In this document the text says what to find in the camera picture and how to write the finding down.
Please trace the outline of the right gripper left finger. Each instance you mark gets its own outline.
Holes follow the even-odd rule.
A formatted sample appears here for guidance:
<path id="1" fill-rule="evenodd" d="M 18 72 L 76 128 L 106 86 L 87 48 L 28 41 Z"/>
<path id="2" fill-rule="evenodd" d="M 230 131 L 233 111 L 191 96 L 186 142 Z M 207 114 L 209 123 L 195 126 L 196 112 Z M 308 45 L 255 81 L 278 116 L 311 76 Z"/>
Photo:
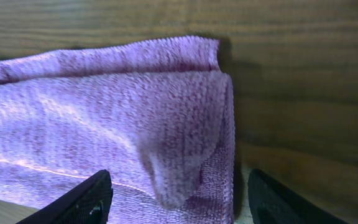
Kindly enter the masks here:
<path id="1" fill-rule="evenodd" d="M 110 173 L 100 170 L 17 224 L 107 224 L 112 197 Z"/>

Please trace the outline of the purple microfiber cloth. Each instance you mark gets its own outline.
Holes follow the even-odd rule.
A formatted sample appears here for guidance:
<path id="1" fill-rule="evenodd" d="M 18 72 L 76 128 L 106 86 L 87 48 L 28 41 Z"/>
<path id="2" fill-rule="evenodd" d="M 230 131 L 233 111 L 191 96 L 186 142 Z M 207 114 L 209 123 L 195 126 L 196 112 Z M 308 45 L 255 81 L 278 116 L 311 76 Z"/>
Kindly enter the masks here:
<path id="1" fill-rule="evenodd" d="M 0 200 L 42 208 L 106 169 L 109 223 L 231 223 L 218 48 L 186 36 L 0 61 Z"/>

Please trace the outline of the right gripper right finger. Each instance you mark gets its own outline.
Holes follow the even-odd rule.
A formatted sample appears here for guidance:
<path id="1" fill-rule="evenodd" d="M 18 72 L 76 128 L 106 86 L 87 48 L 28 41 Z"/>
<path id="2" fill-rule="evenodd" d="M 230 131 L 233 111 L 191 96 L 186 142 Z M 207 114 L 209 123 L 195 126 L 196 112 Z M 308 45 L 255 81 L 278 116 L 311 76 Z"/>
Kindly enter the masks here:
<path id="1" fill-rule="evenodd" d="M 249 174 L 248 197 L 254 224 L 346 224 L 259 169 Z"/>

